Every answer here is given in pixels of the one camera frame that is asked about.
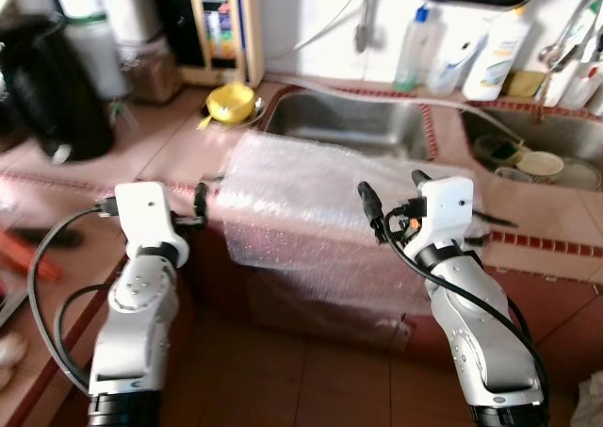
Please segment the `small grey bowl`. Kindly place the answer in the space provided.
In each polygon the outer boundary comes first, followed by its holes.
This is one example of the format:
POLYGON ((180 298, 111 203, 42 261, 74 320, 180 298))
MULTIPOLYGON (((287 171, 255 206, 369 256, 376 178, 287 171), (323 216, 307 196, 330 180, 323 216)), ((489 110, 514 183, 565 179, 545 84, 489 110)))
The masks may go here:
POLYGON ((504 180, 510 180, 521 183, 533 182, 533 177, 531 177, 529 173, 522 172, 522 170, 518 170, 517 168, 513 167, 496 168, 494 174, 498 177, 504 178, 504 180))

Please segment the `clear bubble wrap sheet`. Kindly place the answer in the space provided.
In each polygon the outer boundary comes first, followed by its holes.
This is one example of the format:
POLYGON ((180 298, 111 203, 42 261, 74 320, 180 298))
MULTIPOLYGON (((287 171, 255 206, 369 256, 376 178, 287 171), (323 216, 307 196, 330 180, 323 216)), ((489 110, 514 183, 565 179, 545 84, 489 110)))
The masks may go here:
POLYGON ((358 194, 367 182, 395 207, 417 196, 413 172, 443 178, 465 169, 251 131, 230 153, 212 207, 233 262, 288 301, 427 315, 425 280, 376 241, 358 194))

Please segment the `steel sink basin with dishes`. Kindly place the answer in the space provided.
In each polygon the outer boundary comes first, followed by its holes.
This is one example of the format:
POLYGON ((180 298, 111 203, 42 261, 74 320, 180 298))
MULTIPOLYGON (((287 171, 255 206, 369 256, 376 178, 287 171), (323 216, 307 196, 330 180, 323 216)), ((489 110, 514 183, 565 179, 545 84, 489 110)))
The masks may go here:
POLYGON ((532 151, 555 153, 561 159, 587 161, 602 172, 602 123, 556 114, 546 114, 541 121, 537 121, 533 113, 513 109, 487 108, 486 112, 507 125, 513 131, 513 136, 503 133, 494 123, 484 120, 478 114, 462 112, 460 116, 470 147, 477 137, 500 135, 513 141, 521 141, 532 151))

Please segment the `yellow sponge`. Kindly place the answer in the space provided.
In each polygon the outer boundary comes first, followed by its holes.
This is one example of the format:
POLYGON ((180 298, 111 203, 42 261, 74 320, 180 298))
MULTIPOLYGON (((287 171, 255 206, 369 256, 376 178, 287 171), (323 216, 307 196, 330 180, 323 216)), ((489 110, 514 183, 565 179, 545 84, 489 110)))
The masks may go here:
POLYGON ((501 95, 508 98, 534 98, 543 83, 546 71, 513 71, 501 86, 501 95))

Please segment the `glass jar with brown contents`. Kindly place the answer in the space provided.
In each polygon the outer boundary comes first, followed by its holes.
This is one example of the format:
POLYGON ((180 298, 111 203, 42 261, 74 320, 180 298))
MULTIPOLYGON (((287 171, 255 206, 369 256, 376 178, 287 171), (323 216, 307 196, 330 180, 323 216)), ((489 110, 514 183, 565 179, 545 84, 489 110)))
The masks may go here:
POLYGON ((184 87, 175 54, 164 36, 140 44, 118 43, 118 54, 133 101, 164 105, 184 87))

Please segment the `small white bottle blue label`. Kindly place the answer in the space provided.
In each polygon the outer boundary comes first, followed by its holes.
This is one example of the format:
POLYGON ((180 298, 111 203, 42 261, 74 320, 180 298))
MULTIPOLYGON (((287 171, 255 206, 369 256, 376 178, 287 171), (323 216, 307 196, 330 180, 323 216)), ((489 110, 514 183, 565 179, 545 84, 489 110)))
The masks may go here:
POLYGON ((445 43, 439 49, 439 58, 428 78, 428 90, 439 96, 450 95, 457 87, 466 65, 477 54, 485 40, 485 34, 478 34, 445 43))

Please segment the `clear bottle with blue cap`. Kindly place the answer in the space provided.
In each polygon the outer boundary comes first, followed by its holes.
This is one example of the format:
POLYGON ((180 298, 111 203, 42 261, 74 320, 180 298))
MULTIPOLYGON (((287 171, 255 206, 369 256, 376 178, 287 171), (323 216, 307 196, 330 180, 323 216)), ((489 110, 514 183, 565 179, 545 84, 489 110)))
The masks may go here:
POLYGON ((426 77, 443 39, 444 27, 439 22, 435 5, 426 2, 419 6, 413 19, 406 24, 398 57, 393 90, 410 92, 426 77))

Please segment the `beige water ionizer appliance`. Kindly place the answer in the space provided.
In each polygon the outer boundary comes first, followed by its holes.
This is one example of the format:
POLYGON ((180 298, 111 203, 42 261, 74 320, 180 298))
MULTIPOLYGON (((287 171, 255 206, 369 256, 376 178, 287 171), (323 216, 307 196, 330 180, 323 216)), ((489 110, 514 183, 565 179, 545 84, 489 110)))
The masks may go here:
POLYGON ((257 87, 266 73, 259 0, 155 0, 186 84, 257 87))

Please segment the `black kettle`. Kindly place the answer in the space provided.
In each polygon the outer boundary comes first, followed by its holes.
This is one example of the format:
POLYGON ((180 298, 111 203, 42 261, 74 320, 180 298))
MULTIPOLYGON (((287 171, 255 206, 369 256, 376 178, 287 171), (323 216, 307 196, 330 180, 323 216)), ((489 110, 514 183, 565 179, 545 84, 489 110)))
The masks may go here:
POLYGON ((53 164, 99 158, 116 143, 65 30, 47 17, 0 19, 0 120, 27 131, 53 164))

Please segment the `white bowl with brown rim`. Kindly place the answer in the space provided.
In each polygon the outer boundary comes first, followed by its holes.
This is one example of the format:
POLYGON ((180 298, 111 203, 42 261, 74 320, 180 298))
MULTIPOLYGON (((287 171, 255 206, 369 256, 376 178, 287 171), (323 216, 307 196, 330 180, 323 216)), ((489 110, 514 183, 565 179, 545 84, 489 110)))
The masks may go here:
POLYGON ((515 167, 519 172, 529 175, 531 182, 544 183, 544 185, 555 185, 559 181, 565 163, 555 153, 542 151, 526 152, 516 161, 515 167))

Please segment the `white cloth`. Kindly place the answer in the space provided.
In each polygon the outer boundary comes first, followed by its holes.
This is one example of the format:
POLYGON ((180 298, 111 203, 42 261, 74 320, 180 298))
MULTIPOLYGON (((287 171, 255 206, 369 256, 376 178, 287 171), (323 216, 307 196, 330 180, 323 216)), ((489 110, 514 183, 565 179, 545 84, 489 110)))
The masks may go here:
POLYGON ((603 427, 603 370, 578 384, 576 409, 570 427, 603 427))

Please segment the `large white detergent bottle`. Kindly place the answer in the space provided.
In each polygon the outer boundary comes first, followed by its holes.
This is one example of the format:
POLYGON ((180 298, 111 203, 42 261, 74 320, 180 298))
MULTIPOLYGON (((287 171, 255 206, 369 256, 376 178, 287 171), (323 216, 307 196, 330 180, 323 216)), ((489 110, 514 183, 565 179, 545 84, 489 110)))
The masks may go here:
POLYGON ((513 8, 492 19, 485 43, 466 75, 462 95, 469 101, 499 98, 501 86, 524 47, 533 23, 526 8, 513 8))

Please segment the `empty steel sink basin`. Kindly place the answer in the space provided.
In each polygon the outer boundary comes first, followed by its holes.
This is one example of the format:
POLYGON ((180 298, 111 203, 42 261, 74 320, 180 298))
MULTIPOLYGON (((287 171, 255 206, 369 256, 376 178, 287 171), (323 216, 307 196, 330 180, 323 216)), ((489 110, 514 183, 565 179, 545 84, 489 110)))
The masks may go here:
POLYGON ((257 126, 268 134, 337 144, 378 158, 434 160, 430 113, 413 104, 361 101, 288 88, 272 99, 257 126))

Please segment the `red object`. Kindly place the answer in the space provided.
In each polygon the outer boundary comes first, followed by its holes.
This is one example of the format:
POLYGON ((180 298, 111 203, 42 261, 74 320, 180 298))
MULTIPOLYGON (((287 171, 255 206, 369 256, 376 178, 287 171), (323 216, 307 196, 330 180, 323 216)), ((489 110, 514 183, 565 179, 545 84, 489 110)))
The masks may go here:
MULTIPOLYGON (((30 246, 8 230, 0 230, 0 269, 5 271, 29 271, 35 257, 35 246, 30 246)), ((38 267, 39 279, 60 282, 63 279, 63 269, 43 258, 38 267)))

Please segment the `yellow bowl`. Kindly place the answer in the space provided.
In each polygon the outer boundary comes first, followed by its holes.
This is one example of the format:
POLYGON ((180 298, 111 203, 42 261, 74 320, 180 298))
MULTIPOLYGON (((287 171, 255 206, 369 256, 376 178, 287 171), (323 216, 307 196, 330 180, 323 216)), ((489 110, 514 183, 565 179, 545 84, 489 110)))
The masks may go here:
POLYGON ((207 116, 225 124, 241 123, 254 114, 257 94, 241 82, 223 84, 212 90, 205 101, 207 116))

